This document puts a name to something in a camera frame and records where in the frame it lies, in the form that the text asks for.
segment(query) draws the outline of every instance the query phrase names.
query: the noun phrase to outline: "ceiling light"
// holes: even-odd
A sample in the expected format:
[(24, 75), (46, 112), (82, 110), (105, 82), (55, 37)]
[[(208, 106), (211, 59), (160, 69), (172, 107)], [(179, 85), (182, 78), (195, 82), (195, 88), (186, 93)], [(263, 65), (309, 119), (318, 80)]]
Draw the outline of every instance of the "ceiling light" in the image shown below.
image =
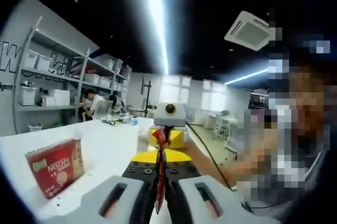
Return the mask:
[(224, 83), (224, 84), (225, 84), (225, 85), (228, 85), (228, 84), (231, 84), (231, 83), (235, 83), (235, 82), (238, 82), (238, 81), (241, 81), (241, 80), (250, 78), (250, 77), (255, 76), (255, 75), (260, 75), (260, 74), (262, 74), (262, 73), (266, 73), (266, 72), (268, 72), (268, 71), (269, 71), (269, 68), (264, 69), (264, 70), (260, 70), (260, 71), (257, 71), (257, 72), (255, 72), (255, 73), (252, 73), (252, 74), (249, 74), (249, 75), (240, 77), (240, 78), (238, 78), (238, 79), (235, 79), (235, 80), (233, 80), (233, 81), (226, 82), (226, 83)]
[(160, 45), (162, 49), (162, 60), (164, 73), (169, 74), (169, 63), (167, 61), (167, 50), (166, 50), (166, 40), (164, 31), (164, 13), (163, 13), (163, 2), (162, 0), (148, 0), (150, 5), (150, 11), (153, 17), (153, 21), (157, 30), (157, 34), (160, 40)]
[(252, 92), (251, 94), (252, 94), (252, 95), (258, 95), (258, 96), (268, 96), (268, 95), (266, 95), (266, 94), (259, 94), (259, 93), (255, 93), (255, 92)]

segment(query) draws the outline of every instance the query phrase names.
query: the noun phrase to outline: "seated person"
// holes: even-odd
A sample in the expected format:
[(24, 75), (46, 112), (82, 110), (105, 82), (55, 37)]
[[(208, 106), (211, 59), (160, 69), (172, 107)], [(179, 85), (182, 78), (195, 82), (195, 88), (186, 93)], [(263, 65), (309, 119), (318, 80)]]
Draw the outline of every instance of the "seated person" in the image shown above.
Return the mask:
[(111, 96), (109, 96), (109, 100), (112, 101), (111, 105), (111, 113), (119, 114), (125, 113), (125, 105), (120, 97), (120, 92), (114, 91)]
[(91, 101), (91, 106), (88, 107), (87, 104), (84, 104), (81, 107), (82, 114), (85, 115), (85, 120), (92, 120), (92, 116), (97, 108), (97, 104), (99, 101), (104, 100), (104, 98), (98, 94), (93, 89), (88, 89), (85, 92), (85, 98)]

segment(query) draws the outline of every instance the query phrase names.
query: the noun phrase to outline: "white storage box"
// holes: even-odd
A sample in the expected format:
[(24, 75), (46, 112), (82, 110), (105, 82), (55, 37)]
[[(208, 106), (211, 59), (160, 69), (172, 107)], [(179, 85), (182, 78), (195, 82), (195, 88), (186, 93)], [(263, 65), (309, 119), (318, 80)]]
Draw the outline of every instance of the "white storage box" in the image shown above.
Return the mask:
[(117, 83), (117, 91), (122, 91), (123, 85), (120, 83)]
[(55, 105), (70, 105), (70, 91), (68, 90), (50, 90), (49, 96), (55, 99)]
[(53, 59), (40, 54), (37, 58), (35, 68), (39, 71), (48, 72), (52, 61)]
[(113, 69), (114, 66), (114, 59), (109, 54), (103, 54), (97, 58), (94, 59), (98, 63), (106, 66), (109, 70)]
[(109, 70), (112, 70), (114, 67), (114, 60), (112, 58), (108, 59), (104, 64)]
[(104, 78), (104, 77), (100, 77), (100, 81), (99, 81), (99, 86), (105, 87), (105, 88), (110, 88), (111, 85), (111, 81)]
[(121, 59), (115, 59), (113, 71), (114, 71), (116, 74), (119, 74), (120, 71), (121, 71), (122, 65), (123, 65), (123, 61), (122, 61)]
[(35, 94), (37, 88), (20, 86), (20, 103), (21, 105), (35, 105)]
[(39, 123), (38, 125), (30, 125), (28, 124), (28, 128), (30, 132), (36, 132), (36, 131), (41, 131), (42, 130), (42, 124)]
[(96, 74), (84, 74), (84, 81), (92, 84), (97, 84), (100, 81), (100, 76)]
[(125, 67), (122, 68), (121, 75), (126, 77), (127, 79), (130, 79), (131, 72), (132, 69), (128, 65), (126, 65)]
[(26, 54), (26, 58), (25, 58), (24, 67), (27, 67), (29, 69), (33, 69), (35, 67), (37, 58), (38, 58), (38, 53), (36, 53), (32, 50), (28, 50), (28, 52)]
[(55, 98), (53, 96), (42, 95), (41, 99), (43, 101), (43, 106), (55, 105)]

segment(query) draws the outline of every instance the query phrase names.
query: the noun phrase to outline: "nescafe box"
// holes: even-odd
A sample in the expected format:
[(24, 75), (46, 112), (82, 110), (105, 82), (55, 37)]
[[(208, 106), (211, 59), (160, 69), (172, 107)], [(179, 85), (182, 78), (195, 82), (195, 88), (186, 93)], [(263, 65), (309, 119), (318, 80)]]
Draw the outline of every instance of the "nescafe box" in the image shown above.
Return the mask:
[(84, 174), (80, 139), (61, 141), (25, 156), (38, 186), (48, 199)]

